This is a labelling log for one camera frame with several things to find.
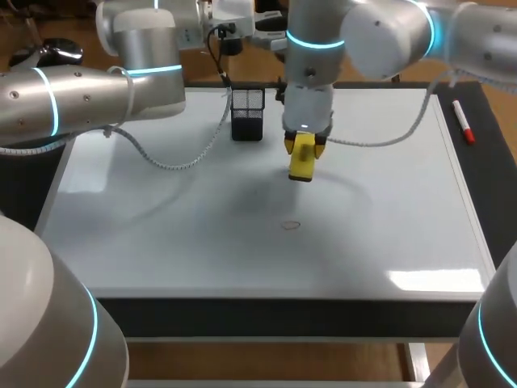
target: table leg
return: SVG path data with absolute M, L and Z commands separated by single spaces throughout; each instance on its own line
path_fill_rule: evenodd
M 406 363 L 412 382 L 424 382 L 431 374 L 425 344 L 405 344 Z
M 457 344 L 454 344 L 440 361 L 422 388 L 457 388 L 463 383 L 457 359 Z

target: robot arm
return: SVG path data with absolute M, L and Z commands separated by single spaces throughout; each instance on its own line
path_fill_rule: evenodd
M 254 33 L 251 0 L 111 0 L 96 24 L 104 49 L 126 74 L 55 66 L 0 74 L 0 146 L 181 113 L 185 90 L 179 50 L 204 47 L 206 31 L 232 23 Z
M 285 145 L 294 152 L 290 178 L 311 180 L 325 149 L 345 48 L 366 78 L 391 78 L 432 58 L 484 82 L 515 84 L 513 10 L 447 0 L 292 0 L 283 116 Z
M 444 0 L 361 2 L 343 20 L 352 65 L 389 78 L 423 58 L 495 82 L 517 83 L 514 8 Z
M 183 111 L 173 15 L 155 9 L 124 11 L 114 18 L 113 31 L 131 79 L 80 66 L 2 75 L 0 145 Z

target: red marker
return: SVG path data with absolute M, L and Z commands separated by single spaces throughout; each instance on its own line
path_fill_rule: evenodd
M 463 136 L 467 143 L 474 144 L 476 142 L 476 138 L 474 137 L 474 133 L 470 128 L 469 122 L 463 113 L 463 109 L 461 109 L 460 101 L 455 99 L 452 101 L 452 106 L 454 107 L 454 112 L 456 113 L 456 117 L 461 125 L 461 132 L 463 132 Z

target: black pencil cup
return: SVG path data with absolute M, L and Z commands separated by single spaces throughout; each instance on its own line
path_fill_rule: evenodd
M 234 88 L 232 90 L 232 139 L 261 141 L 263 137 L 264 88 Z

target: white table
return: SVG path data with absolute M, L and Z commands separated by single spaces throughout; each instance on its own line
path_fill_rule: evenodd
M 332 135 L 399 136 L 423 96 L 338 90 Z M 220 90 L 196 89 L 181 116 L 124 128 L 160 161 L 187 162 L 208 143 L 224 104 Z M 283 107 L 272 91 L 266 107 L 263 141 L 232 142 L 227 128 L 189 171 L 160 171 L 121 137 L 80 137 L 62 159 L 37 230 L 104 299 L 481 296 L 494 263 L 435 96 L 399 145 L 329 144 L 312 183 L 288 180 Z M 290 221 L 300 227 L 286 230 Z

